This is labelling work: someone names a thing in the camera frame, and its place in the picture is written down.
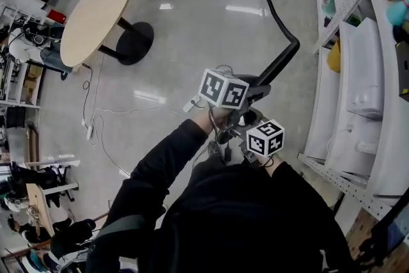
floor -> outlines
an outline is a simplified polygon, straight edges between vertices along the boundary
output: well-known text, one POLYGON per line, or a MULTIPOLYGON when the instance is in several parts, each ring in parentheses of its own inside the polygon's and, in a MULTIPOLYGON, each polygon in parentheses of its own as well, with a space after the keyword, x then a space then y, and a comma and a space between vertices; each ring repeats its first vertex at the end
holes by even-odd
MULTIPOLYGON (((301 48, 273 82, 271 95, 255 107, 284 126, 286 142, 281 155, 300 170, 302 164, 297 153, 305 146, 316 87, 317 59, 311 54, 318 37, 316 1, 273 2, 285 25, 300 40, 301 48)), ((106 151, 128 172, 163 137, 196 113, 194 109, 185 114, 182 107, 197 93, 205 68, 229 64, 236 73, 258 75, 288 44, 265 0, 130 0, 124 17, 130 22, 145 21, 153 26, 153 47, 133 66, 121 66, 101 53, 89 60, 94 76, 86 118, 91 116, 102 62, 94 110, 102 107, 125 112, 155 107, 155 102, 135 97, 135 91, 166 99, 161 108, 126 115, 96 112, 104 120, 106 151)), ((114 28, 106 45, 114 48, 120 34, 121 29, 114 28)), ((48 72, 39 119, 43 158, 74 154, 81 160, 80 166, 72 169, 72 178, 80 185, 71 204, 78 219, 106 212, 125 178, 102 149, 103 123, 98 115, 95 124, 99 143, 92 146, 86 140, 81 121, 86 96, 82 85, 87 79, 89 71, 83 68, 65 82, 58 74, 48 72)), ((170 205, 184 190, 191 169, 192 163, 188 163, 172 185, 165 204, 170 205)))

black table base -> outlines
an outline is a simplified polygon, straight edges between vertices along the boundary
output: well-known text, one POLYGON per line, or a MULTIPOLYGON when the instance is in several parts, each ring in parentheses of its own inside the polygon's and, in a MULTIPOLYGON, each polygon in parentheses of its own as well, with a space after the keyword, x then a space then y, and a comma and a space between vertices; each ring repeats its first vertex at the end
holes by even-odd
POLYGON ((145 22, 130 24, 123 18, 120 18, 118 25, 125 31, 118 40, 116 51, 104 45, 99 50, 116 58, 123 65, 136 64, 145 57, 152 46, 155 36, 153 28, 145 22))

person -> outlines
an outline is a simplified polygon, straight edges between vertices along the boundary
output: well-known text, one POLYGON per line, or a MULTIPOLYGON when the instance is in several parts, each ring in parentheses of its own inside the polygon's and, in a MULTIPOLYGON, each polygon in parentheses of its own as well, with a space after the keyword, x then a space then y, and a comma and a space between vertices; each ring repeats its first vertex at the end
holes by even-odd
MULTIPOLYGON (((71 223, 72 220, 67 217, 64 221, 55 222, 52 227, 54 228, 54 232, 59 232, 69 227, 71 223)), ((41 242, 50 240, 50 235, 45 228, 43 228, 42 226, 36 228, 29 223, 20 225, 14 219, 13 215, 10 215, 7 219, 7 225, 14 232, 19 233, 24 238, 24 240, 28 241, 30 244, 39 244, 41 242)))
POLYGON ((20 63, 25 63, 29 60, 43 63, 49 67, 61 70, 66 77, 72 71, 72 67, 64 65, 59 53, 59 44, 47 40, 43 45, 36 46, 31 41, 27 40, 21 29, 14 29, 10 34, 7 32, 8 27, 2 28, 0 31, 0 46, 8 46, 8 52, 20 63))
POLYGON ((86 219, 72 224, 69 228, 56 233, 50 242, 50 251, 30 250, 26 253, 27 260, 39 272, 85 272, 86 253, 92 237, 95 222, 86 219))
MULTIPOLYGON (((212 109, 225 124, 226 110, 212 109)), ((119 257, 138 272, 354 272, 348 244, 321 196, 278 155, 223 165, 219 147, 194 166, 188 186, 155 222, 168 188, 208 139, 202 110, 154 147, 123 182, 93 241, 87 272, 118 272, 119 257)))

